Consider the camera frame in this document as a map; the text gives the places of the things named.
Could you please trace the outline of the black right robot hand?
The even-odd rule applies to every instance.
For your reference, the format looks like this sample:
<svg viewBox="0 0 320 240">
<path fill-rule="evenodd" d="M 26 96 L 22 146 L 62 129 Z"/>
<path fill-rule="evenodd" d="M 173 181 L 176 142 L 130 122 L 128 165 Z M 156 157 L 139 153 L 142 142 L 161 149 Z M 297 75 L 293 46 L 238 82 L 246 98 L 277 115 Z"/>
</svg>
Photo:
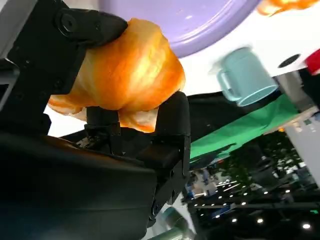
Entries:
<svg viewBox="0 0 320 240">
<path fill-rule="evenodd" d="M 184 78 L 149 21 L 61 0 L 7 0 L 1 239 L 142 239 L 188 180 Z"/>
</svg>

